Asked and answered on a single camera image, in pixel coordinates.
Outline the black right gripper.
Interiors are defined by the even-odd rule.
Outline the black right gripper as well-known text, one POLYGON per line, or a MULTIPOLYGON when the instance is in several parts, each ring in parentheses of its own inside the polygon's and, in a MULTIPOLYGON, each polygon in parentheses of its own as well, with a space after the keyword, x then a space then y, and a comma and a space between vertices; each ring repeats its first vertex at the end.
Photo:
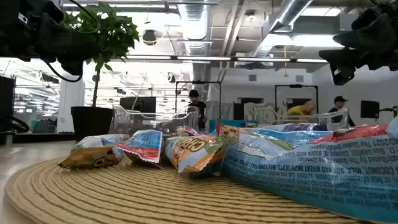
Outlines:
POLYGON ((357 47, 319 51, 319 56, 330 65, 336 86, 354 78, 356 64, 357 68, 366 65, 370 70, 398 70, 398 37, 387 13, 367 9, 352 23, 350 31, 335 35, 333 40, 345 47, 357 47))

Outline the red white granola bar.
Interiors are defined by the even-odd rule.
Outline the red white granola bar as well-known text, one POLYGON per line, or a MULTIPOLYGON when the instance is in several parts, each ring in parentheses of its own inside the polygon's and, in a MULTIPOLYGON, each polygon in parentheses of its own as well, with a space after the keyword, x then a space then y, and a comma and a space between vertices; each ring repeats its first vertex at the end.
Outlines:
POLYGON ((380 136, 387 134, 387 124, 377 124, 372 126, 355 126, 353 128, 339 129, 331 134, 314 140, 311 144, 319 144, 321 142, 338 142, 349 139, 365 138, 371 136, 380 136))

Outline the purple white granola bar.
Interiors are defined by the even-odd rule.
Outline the purple white granola bar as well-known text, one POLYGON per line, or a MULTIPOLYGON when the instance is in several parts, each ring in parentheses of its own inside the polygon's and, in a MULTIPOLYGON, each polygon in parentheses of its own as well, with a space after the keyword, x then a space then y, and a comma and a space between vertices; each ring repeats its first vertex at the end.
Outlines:
POLYGON ((328 131, 327 125, 317 123, 288 123, 266 126, 266 129, 291 132, 291 131, 328 131))

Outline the yellow brown snack bag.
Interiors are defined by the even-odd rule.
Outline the yellow brown snack bag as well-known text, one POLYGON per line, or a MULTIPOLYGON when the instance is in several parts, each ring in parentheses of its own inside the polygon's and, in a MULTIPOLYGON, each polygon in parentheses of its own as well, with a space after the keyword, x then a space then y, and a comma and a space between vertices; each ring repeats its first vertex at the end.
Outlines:
POLYGON ((87 136, 76 143, 70 155, 58 163, 62 169, 94 169, 118 164, 124 156, 116 146, 128 140, 126 134, 87 136))

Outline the chocolate chip granola bar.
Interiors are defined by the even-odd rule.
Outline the chocolate chip granola bar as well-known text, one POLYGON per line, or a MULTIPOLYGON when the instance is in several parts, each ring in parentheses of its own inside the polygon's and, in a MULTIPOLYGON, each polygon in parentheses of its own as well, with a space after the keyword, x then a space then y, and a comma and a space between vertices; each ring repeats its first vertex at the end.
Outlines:
POLYGON ((282 131, 275 131, 264 128, 243 128, 243 130, 261 135, 271 136, 273 138, 279 139, 287 143, 289 146, 293 148, 308 144, 312 141, 315 141, 332 133, 331 131, 314 131, 314 130, 282 132, 282 131))
POLYGON ((138 130, 131 138, 116 147, 133 162, 159 165, 163 133, 153 129, 138 130))
POLYGON ((242 134, 227 146, 221 173, 347 217, 398 223, 398 139, 388 135, 292 149, 242 134))
POLYGON ((189 126, 181 126, 177 128, 177 135, 178 136, 202 136, 203 133, 196 129, 193 129, 189 126))

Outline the green brown granola bar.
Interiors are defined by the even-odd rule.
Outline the green brown granola bar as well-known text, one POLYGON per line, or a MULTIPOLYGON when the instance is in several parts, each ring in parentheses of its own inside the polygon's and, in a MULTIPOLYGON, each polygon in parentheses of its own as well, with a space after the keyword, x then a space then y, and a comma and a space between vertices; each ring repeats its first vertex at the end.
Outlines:
POLYGON ((237 140, 239 138, 241 131, 242 131, 242 129, 239 127, 226 125, 224 123, 216 124, 217 136, 222 137, 222 138, 237 140))

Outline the orange blue granola bar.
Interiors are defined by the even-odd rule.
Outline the orange blue granola bar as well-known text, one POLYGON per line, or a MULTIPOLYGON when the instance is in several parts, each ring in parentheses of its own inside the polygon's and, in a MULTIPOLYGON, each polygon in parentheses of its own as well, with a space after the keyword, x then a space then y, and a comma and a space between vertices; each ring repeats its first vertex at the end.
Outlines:
POLYGON ((230 139, 221 136, 176 136, 165 140, 164 156, 184 177, 209 177, 221 170, 230 139))

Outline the black monitor on arm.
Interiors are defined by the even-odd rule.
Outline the black monitor on arm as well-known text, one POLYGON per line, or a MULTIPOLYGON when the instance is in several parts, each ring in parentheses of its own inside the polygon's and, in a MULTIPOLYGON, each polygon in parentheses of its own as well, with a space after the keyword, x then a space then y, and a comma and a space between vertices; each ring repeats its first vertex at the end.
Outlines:
POLYGON ((378 101, 361 100, 360 117, 378 119, 380 112, 392 112, 393 117, 398 116, 398 106, 392 108, 380 108, 378 101))

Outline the person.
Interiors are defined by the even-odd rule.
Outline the person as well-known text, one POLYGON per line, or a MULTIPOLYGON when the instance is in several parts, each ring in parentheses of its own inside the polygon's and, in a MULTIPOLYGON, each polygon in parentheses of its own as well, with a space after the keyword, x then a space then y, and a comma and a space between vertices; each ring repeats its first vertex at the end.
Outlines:
POLYGON ((317 104, 315 100, 309 100, 303 105, 298 105, 288 109, 287 114, 292 116, 306 116, 311 115, 316 109, 317 104))
POLYGON ((189 106, 195 106, 199 111, 198 127, 200 130, 204 130, 207 122, 206 103, 199 100, 199 93, 196 90, 190 90, 189 98, 191 100, 189 106))
MULTIPOLYGON (((328 112, 332 113, 332 112, 336 112, 336 111, 338 111, 340 109, 343 109, 344 105, 345 105, 345 103, 347 101, 348 100, 343 98, 342 96, 336 96, 335 99, 334 99, 334 107, 332 107, 328 112)), ((353 122, 353 120, 351 119, 350 115, 348 115, 348 124, 349 124, 350 127, 355 127, 356 126, 355 123, 353 122)))

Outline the clear plastic bin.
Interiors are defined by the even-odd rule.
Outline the clear plastic bin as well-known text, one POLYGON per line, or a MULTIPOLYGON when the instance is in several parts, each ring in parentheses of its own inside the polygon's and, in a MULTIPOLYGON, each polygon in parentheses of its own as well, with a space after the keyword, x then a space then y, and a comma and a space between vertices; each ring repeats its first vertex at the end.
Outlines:
POLYGON ((345 129, 348 124, 348 109, 342 109, 337 112, 312 114, 306 116, 292 116, 277 114, 271 108, 257 108, 252 116, 258 124, 249 123, 249 128, 264 128, 266 126, 288 124, 288 123, 317 123, 327 125, 328 131, 345 129))
POLYGON ((143 113, 114 105, 113 112, 109 132, 130 136, 136 131, 146 129, 161 131, 167 137, 176 136, 182 132, 184 126, 198 130, 200 117, 199 109, 195 106, 186 106, 176 113, 143 113))

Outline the black ceiling speaker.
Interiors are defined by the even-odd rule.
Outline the black ceiling speaker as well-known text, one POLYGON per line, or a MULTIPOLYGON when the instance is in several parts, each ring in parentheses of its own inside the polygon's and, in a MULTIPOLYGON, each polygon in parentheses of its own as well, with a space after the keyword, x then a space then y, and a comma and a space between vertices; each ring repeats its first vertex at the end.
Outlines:
POLYGON ((157 37, 155 36, 155 30, 145 30, 142 36, 142 41, 146 45, 155 45, 157 43, 157 37))

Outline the black cabinet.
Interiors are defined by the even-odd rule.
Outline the black cabinet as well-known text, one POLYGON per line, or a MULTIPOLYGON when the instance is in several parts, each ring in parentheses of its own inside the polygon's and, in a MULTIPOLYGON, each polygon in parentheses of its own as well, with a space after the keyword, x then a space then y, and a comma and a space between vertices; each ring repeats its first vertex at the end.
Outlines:
POLYGON ((0 133, 10 130, 8 116, 13 115, 15 80, 0 76, 0 133))

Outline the teal blue box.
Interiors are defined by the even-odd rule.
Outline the teal blue box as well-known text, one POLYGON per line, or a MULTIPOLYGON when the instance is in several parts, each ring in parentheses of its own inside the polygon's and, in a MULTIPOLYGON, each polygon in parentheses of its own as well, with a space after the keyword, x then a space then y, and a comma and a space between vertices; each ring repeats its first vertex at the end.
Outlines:
POLYGON ((249 123, 258 124, 259 122, 255 120, 211 119, 208 123, 208 132, 212 133, 216 129, 218 123, 244 128, 249 123))

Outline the round woven straw placemat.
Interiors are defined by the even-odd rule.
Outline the round woven straw placemat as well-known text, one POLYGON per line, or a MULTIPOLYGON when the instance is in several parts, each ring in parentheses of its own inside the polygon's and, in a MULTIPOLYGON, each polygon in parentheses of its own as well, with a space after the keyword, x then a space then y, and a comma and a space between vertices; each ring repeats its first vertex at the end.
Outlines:
POLYGON ((191 180, 128 159, 93 170, 36 163, 10 176, 4 194, 38 224, 364 224, 222 177, 191 180))

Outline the black aluminium table frame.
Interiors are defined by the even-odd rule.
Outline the black aluminium table frame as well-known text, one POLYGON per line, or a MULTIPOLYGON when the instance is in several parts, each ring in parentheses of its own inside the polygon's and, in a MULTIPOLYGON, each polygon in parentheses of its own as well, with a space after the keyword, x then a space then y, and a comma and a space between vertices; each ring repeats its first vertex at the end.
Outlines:
POLYGON ((32 142, 72 141, 73 133, 12 133, 0 132, 0 146, 32 142))

